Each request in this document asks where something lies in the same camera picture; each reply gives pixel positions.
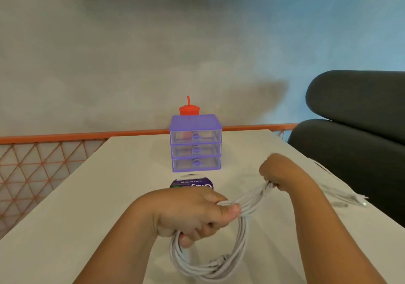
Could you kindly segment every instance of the fingernail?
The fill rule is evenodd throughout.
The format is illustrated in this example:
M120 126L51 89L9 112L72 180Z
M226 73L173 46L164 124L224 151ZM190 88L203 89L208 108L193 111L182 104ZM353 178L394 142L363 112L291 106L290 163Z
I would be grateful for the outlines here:
M228 208L231 213L236 213L237 211L240 211L239 204L233 204L233 205L229 206Z

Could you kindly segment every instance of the purple label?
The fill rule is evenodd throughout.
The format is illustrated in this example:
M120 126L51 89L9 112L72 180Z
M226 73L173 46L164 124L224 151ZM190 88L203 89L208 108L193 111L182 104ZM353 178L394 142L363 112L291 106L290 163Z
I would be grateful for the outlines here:
M183 186L207 186L214 189L214 185L208 178L195 178L195 179L185 179L185 180L175 180L170 188L183 187Z

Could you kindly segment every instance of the orange railing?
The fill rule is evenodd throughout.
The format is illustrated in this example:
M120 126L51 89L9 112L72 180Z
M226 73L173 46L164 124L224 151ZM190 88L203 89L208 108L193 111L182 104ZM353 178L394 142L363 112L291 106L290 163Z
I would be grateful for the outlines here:
M289 124L264 124L264 125L243 125L224 127L223 131L251 131L259 129L268 129L270 131L287 131L296 126L295 123ZM77 140L95 140L108 139L120 136L140 136L140 135L161 135L168 134L169 129L151 129L143 131L120 131L120 132L100 132L100 133L76 133L76 134L56 134L56 135L37 135L37 136L12 136L0 137L0 144L13 143L35 143L35 142L56 142L56 141L77 141Z

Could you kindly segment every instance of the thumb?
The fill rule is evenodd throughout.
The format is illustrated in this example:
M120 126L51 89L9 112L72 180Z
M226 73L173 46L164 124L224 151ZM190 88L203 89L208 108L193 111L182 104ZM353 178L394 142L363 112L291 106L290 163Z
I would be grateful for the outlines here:
M235 220L240 215L240 205L233 204L229 206L222 206L217 204L210 204L211 208L208 212L208 222L226 226L229 222Z

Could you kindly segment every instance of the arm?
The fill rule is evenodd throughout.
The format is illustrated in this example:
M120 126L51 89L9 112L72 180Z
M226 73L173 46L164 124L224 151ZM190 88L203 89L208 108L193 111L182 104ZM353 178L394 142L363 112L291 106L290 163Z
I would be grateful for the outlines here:
M179 244L215 234L240 214L239 205L209 187L150 192L135 200L101 242L73 284L141 284L157 236L182 232Z
M260 172L290 195L309 284L386 284L304 170L290 159L273 154Z
M73 284L142 283L156 238L151 213L135 201L109 231Z

